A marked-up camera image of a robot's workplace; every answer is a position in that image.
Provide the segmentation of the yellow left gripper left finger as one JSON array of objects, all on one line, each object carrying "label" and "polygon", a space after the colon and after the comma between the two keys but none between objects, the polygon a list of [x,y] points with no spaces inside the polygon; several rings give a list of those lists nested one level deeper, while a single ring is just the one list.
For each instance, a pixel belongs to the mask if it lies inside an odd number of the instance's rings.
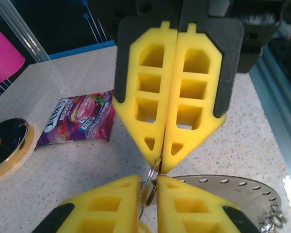
[{"label": "yellow left gripper left finger", "polygon": [[130,175],[65,200],[35,233],[136,233],[141,183]]}]

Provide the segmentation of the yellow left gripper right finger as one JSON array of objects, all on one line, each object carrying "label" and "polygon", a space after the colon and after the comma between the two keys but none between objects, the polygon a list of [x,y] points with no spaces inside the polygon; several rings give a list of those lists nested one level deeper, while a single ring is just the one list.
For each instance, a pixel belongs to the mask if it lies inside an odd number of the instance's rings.
[{"label": "yellow left gripper right finger", "polygon": [[239,206],[175,178],[157,177],[160,233],[258,233]]}]

